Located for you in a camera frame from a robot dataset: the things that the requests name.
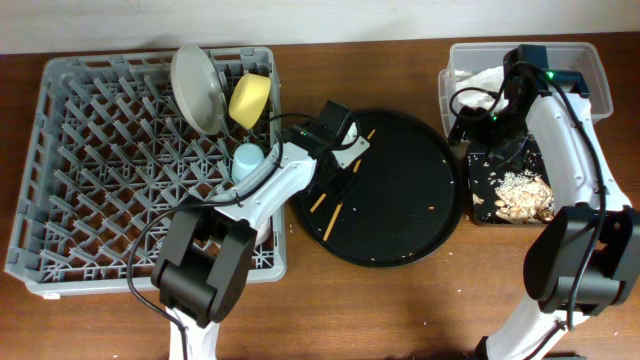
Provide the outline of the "white napkin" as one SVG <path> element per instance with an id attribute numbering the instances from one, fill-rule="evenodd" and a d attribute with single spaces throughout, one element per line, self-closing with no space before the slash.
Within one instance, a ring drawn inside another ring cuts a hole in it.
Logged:
<path id="1" fill-rule="evenodd" d="M 464 88 L 476 87 L 477 89 L 480 88 L 497 93 L 504 80 L 504 71 L 501 66 L 482 70 L 475 75 L 457 70 L 456 76 L 456 91 Z M 478 91 L 477 89 L 465 91 L 459 94 L 456 98 L 459 105 L 471 108 L 489 109 L 494 103 L 494 99 L 490 95 Z"/>

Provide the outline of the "blue plastic cup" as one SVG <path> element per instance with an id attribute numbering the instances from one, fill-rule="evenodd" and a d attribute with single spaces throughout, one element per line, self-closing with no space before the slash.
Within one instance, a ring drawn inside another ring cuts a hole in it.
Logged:
<path id="1" fill-rule="evenodd" d="M 264 161 L 264 152 L 256 144 L 245 143 L 233 155 L 231 176 L 234 183 L 241 182 Z"/>

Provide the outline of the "wooden chopstick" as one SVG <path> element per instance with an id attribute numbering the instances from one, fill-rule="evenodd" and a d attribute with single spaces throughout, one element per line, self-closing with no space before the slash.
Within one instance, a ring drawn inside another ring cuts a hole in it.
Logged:
<path id="1" fill-rule="evenodd" d="M 329 237 L 331 235 L 331 232 L 332 232 L 332 230 L 333 230 L 333 228 L 335 226 L 335 223 L 336 223 L 336 221 L 337 221 L 337 219 L 338 219 L 338 217 L 340 215 L 342 207 L 343 207 L 343 203 L 338 203 L 336 205 L 336 207 L 335 207 L 335 209 L 334 209 L 334 211 L 332 213 L 332 216 L 330 218 L 330 221 L 329 221 L 329 223 L 327 225 L 327 228 L 325 230 L 325 233 L 323 235 L 323 238 L 322 238 L 323 242 L 328 241 L 328 239 L 329 239 Z"/>
<path id="2" fill-rule="evenodd" d="M 348 149 L 331 151 L 324 158 L 314 183 L 314 188 L 320 191 L 320 195 L 310 207 L 310 213 L 316 212 L 330 201 L 340 207 L 357 183 L 361 156 L 370 147 L 370 140 L 375 132 L 376 130 L 372 130 L 366 137 L 358 136 Z"/>

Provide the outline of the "pink plastic cup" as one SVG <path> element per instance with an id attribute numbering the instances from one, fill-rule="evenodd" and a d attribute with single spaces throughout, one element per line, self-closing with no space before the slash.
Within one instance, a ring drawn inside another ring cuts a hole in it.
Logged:
<path id="1" fill-rule="evenodd" d="M 272 220 L 268 219 L 257 230 L 255 246 L 263 244 L 272 234 Z"/>

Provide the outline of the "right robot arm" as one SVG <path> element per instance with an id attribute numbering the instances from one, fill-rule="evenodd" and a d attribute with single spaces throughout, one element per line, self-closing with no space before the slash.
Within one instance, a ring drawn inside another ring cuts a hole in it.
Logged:
<path id="1" fill-rule="evenodd" d="M 529 248 L 525 293 L 478 359 L 541 359 L 568 332 L 624 303 L 639 276 L 639 214 L 612 175 L 595 124 L 613 104 L 596 48 L 585 42 L 459 43 L 439 76 L 451 143 L 518 163 L 537 146 L 553 218 Z"/>

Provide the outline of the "yellow bowl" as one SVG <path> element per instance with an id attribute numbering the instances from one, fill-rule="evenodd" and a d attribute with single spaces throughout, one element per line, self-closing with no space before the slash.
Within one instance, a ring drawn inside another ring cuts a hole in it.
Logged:
<path id="1" fill-rule="evenodd" d="M 271 90 L 269 77 L 247 73 L 236 84 L 229 103 L 229 116 L 245 129 L 259 120 Z"/>

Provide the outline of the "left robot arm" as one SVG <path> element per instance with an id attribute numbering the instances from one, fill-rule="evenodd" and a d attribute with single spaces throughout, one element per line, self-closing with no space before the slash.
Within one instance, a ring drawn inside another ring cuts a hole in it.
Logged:
<path id="1" fill-rule="evenodd" d="M 216 327 L 246 286 L 259 228 L 314 185 L 342 196 L 355 181 L 353 162 L 368 147 L 356 115 L 329 101 L 318 116 L 282 130 L 262 163 L 238 184 L 168 211 L 151 282 L 160 291 L 162 314 L 177 329 L 182 358 L 214 358 Z"/>

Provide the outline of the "grey round plate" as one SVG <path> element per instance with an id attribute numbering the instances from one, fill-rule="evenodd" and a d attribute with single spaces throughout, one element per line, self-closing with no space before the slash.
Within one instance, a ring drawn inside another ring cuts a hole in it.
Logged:
<path id="1" fill-rule="evenodd" d="M 171 62 L 171 85 L 183 118 L 196 131 L 216 135 L 222 128 L 227 102 L 218 73 L 208 55 L 185 45 Z"/>

